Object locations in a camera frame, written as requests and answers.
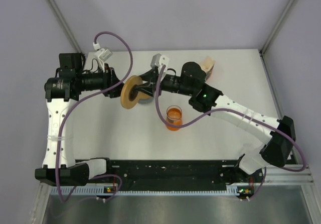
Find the orange liquid glass beaker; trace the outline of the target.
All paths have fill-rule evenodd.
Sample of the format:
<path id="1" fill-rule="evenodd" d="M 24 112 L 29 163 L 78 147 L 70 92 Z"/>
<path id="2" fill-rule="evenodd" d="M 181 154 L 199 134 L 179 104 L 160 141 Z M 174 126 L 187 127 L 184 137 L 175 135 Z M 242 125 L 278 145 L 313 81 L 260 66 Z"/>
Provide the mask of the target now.
<path id="1" fill-rule="evenodd" d="M 171 105 L 166 111 L 166 121 L 174 126 L 181 126 L 183 124 L 182 109 L 177 105 Z"/>

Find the orange coffee filter box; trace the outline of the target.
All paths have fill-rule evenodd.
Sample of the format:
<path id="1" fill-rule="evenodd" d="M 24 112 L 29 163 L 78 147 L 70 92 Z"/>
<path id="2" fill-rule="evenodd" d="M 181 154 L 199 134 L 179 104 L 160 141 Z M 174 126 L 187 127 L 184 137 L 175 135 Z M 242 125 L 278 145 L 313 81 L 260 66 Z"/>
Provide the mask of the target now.
<path id="1" fill-rule="evenodd" d="M 216 61 L 210 56 L 206 56 L 205 59 L 200 63 L 201 69 L 206 74 L 205 81 L 207 81 L 211 77 L 215 63 Z"/>

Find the clear glass server jug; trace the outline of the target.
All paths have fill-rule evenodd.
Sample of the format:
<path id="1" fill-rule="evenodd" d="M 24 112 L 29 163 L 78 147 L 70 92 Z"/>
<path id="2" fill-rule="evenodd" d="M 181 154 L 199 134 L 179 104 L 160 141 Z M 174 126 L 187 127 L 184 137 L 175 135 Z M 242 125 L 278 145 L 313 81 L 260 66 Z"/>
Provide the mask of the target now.
<path id="1" fill-rule="evenodd" d="M 141 105 L 148 105 L 148 104 L 151 104 L 153 101 L 154 101 L 154 98 L 150 97 L 150 98 L 146 98 L 146 99 L 140 99 L 138 101 L 138 103 Z"/>

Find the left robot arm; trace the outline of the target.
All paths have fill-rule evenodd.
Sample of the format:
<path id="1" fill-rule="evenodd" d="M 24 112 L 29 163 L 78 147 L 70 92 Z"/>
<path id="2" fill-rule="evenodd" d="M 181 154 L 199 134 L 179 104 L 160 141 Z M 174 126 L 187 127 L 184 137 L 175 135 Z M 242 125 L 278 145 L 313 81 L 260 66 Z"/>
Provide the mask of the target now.
<path id="1" fill-rule="evenodd" d="M 45 83 L 45 99 L 48 109 L 48 134 L 45 158 L 42 167 L 35 170 L 35 178 L 51 186 L 56 179 L 62 186 L 84 186 L 97 176 L 108 182 L 114 171 L 108 167 L 107 158 L 94 158 L 76 162 L 73 148 L 73 118 L 68 113 L 78 103 L 85 91 L 104 90 L 114 84 L 116 88 L 104 96 L 120 96 L 122 84 L 106 60 L 96 56 L 98 71 L 84 69 L 85 57 L 80 53 L 61 53 L 60 67 L 56 75 Z"/>

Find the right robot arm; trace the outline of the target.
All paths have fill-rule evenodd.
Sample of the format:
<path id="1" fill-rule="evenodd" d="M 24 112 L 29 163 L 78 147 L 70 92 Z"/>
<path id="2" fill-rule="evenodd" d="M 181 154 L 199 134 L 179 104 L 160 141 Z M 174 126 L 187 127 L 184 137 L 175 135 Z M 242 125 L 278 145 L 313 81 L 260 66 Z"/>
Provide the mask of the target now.
<path id="1" fill-rule="evenodd" d="M 287 158 L 295 146 L 293 119 L 287 116 L 282 119 L 269 117 L 238 104 L 222 91 L 208 85 L 208 73 L 196 62 L 186 62 L 180 75 L 168 74 L 168 70 L 165 64 L 154 64 L 149 71 L 134 76 L 136 83 L 129 91 L 129 98 L 137 97 L 140 93 L 159 98 L 163 91 L 189 96 L 189 105 L 201 115 L 186 124 L 177 125 L 174 120 L 164 118 L 157 105 L 156 112 L 165 125 L 175 129 L 185 128 L 205 116 L 211 116 L 253 135 L 261 142 L 261 146 L 239 157 L 234 176 L 241 182 L 268 165 L 287 169 Z"/>

